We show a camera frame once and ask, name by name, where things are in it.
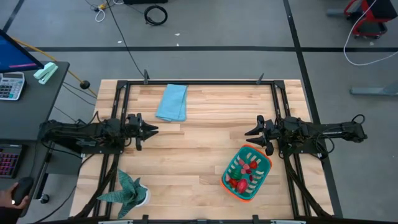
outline red chair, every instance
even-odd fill
[[[375,0],[363,0],[357,10],[348,12],[356,1],[351,0],[344,10],[344,14],[348,19],[355,22],[369,9]],[[359,36],[380,38],[387,32],[387,27],[384,23],[395,19],[397,16],[397,12],[390,0],[377,0],[366,15],[355,25],[353,29],[354,38]]]

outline wooden tabletop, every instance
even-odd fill
[[[101,119],[111,116],[116,83],[101,82],[95,106]],[[285,80],[285,85],[292,116],[309,121],[301,81]],[[226,166],[247,143],[244,133],[256,126],[256,116],[275,119],[269,85],[189,85],[187,120],[171,123],[155,117],[164,90],[162,85],[134,85],[130,90],[127,114],[142,113],[145,122],[159,127],[159,134],[144,142],[142,151],[132,144],[120,157],[119,168],[133,179],[141,177],[152,194],[149,204],[134,208],[125,219],[141,219],[144,214],[149,219],[179,220],[293,218],[285,167],[277,153],[271,156],[272,169],[251,202],[235,199],[220,185]],[[95,155],[81,168],[70,215],[78,213],[96,190],[102,158]],[[333,213],[321,162],[305,154],[300,158],[308,190],[325,211]],[[120,189],[117,181],[116,190]],[[117,218],[120,208],[120,203],[113,204],[111,218]]]

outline white pot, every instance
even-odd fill
[[[149,189],[145,185],[142,185],[142,184],[141,184],[141,187],[147,189],[147,193],[146,193],[145,199],[140,204],[136,205],[136,207],[141,207],[141,206],[144,206],[144,205],[148,204],[149,199],[150,199],[150,191],[149,191]]]

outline yellow cable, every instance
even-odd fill
[[[53,60],[54,62],[58,62],[58,60],[55,59],[55,57],[53,57],[53,56],[51,56],[51,55],[45,53],[44,51],[42,51],[42,50],[40,50],[40,49],[38,49],[38,48],[36,48],[36,47],[33,47],[33,46],[31,46],[31,45],[29,45],[29,44],[27,44],[27,43],[25,43],[25,42],[22,42],[22,41],[18,40],[17,38],[12,38],[12,39],[14,39],[18,44],[21,44],[21,45],[23,45],[23,46],[25,46],[25,47],[27,47],[27,48],[30,48],[30,49],[32,49],[32,50],[34,50],[34,51],[40,52],[40,53],[44,54],[45,56],[47,56],[48,58],[50,58],[51,60]],[[75,75],[73,72],[71,72],[70,70],[68,70],[68,72],[69,72],[69,74],[71,74],[73,77],[75,77],[80,83],[83,83],[83,81],[82,81],[77,75]],[[89,90],[92,94],[94,94],[95,97],[97,97],[97,94],[96,94],[91,88],[89,88],[88,90]]]

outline teal basket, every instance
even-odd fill
[[[252,161],[256,161],[257,168],[250,168],[251,173],[242,174],[241,171],[244,168],[244,164],[241,165],[239,160],[242,160],[244,164],[249,165]],[[270,169],[272,167],[272,161],[260,150],[256,149],[250,145],[244,145],[236,153],[232,161],[229,163],[228,167],[224,171],[221,177],[221,185],[228,191],[231,195],[238,198],[243,202],[249,202],[256,195],[257,191],[260,189],[262,183],[266,179]],[[241,175],[239,180],[246,179],[248,187],[243,193],[239,193],[236,188],[234,188],[231,182],[227,182],[227,178],[236,177],[237,170],[240,171]]]

